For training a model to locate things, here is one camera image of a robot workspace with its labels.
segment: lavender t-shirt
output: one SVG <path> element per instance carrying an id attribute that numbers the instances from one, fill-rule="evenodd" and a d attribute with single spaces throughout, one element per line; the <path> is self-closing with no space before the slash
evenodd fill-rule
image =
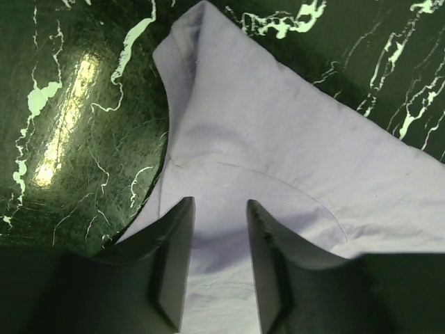
<path id="1" fill-rule="evenodd" d="M 444 165 L 278 63 L 209 2 L 173 24 L 154 60 L 168 152 L 122 239 L 195 197 L 182 333 L 260 333 L 249 199 L 343 257 L 444 252 Z"/>

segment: black marble surface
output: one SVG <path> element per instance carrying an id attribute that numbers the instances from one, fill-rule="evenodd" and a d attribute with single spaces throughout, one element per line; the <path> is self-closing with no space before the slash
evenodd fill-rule
<path id="1" fill-rule="evenodd" d="M 276 59 L 445 155 L 445 0 L 212 1 Z M 152 52 L 192 0 L 0 4 L 0 244 L 93 254 L 146 201 L 168 105 Z"/>

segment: fabric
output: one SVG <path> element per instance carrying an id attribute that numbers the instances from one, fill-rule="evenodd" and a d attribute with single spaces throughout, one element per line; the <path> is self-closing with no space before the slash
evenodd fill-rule
<path id="1" fill-rule="evenodd" d="M 122 240 L 195 197 L 182 333 L 260 333 L 249 199 L 343 257 L 444 251 L 444 166 L 278 63 L 210 3 L 173 24 L 154 60 L 168 152 Z"/>

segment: marble countertop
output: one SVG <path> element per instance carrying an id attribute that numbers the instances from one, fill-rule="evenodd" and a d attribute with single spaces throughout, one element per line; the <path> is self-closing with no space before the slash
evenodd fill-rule
<path id="1" fill-rule="evenodd" d="M 444 2 L 212 1 L 279 62 L 439 161 Z M 195 3 L 0 4 L 0 244 L 92 255 L 133 221 L 168 132 L 152 52 Z"/>

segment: black plastic part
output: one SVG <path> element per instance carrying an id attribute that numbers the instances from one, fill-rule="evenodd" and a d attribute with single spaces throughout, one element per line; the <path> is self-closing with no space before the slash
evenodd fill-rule
<path id="1" fill-rule="evenodd" d="M 445 254 L 365 254 L 313 245 L 248 203 L 263 334 L 445 333 Z"/>
<path id="2" fill-rule="evenodd" d="M 0 247 L 0 333 L 178 333 L 194 219 L 184 198 L 96 257 Z"/>

